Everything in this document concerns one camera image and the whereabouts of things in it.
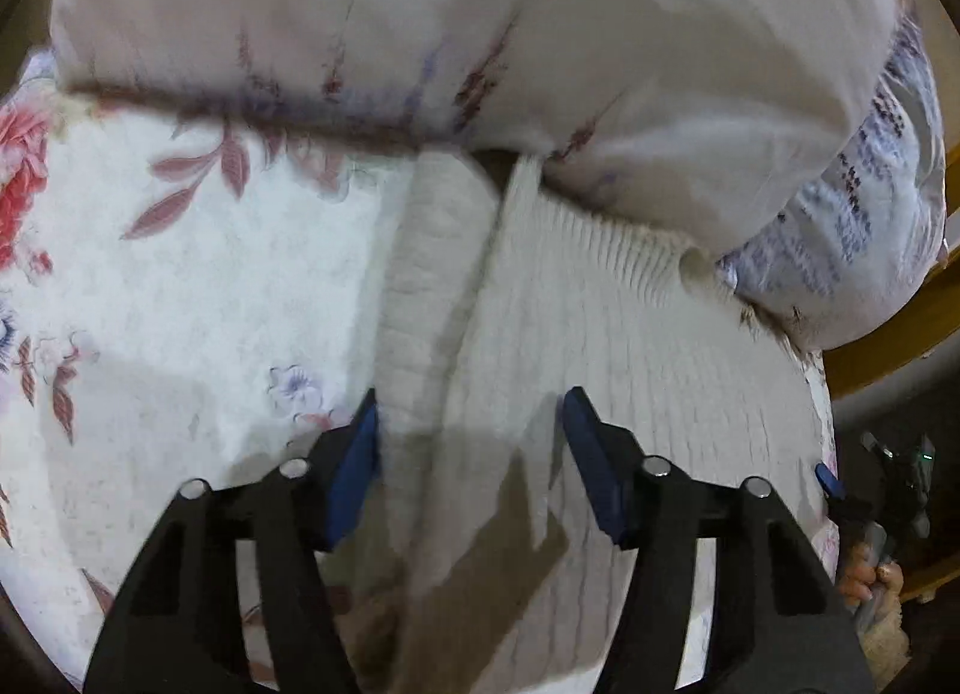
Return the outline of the person's right hand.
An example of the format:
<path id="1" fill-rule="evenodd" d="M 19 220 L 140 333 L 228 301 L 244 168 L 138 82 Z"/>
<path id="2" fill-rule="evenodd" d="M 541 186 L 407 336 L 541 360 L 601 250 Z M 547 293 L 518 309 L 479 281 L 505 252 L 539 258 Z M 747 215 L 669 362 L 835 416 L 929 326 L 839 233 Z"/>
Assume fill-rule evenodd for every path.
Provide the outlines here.
<path id="1" fill-rule="evenodd" d="M 903 588 L 903 572 L 895 561 L 887 564 L 869 566 L 871 548 L 866 543 L 857 543 L 848 551 L 844 559 L 844 566 L 836 582 L 836 590 L 841 595 L 844 605 L 848 609 L 859 608 L 864 603 L 872 602 L 872 587 L 875 584 L 884 586 L 884 602 L 877 608 L 878 613 L 889 613 L 900 602 L 900 593 Z"/>

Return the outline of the fuzzy beige sleeve forearm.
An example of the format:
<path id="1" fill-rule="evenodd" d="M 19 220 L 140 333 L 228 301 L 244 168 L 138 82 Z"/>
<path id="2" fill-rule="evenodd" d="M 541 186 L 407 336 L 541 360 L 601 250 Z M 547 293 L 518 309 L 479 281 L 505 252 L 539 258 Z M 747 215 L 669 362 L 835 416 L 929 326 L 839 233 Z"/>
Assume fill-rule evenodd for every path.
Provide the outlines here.
<path id="1" fill-rule="evenodd" d="M 875 621 L 861 635 L 859 642 L 874 681 L 874 691 L 882 692 L 910 661 L 910 641 L 901 627 L 898 596 L 885 596 L 877 608 Z"/>

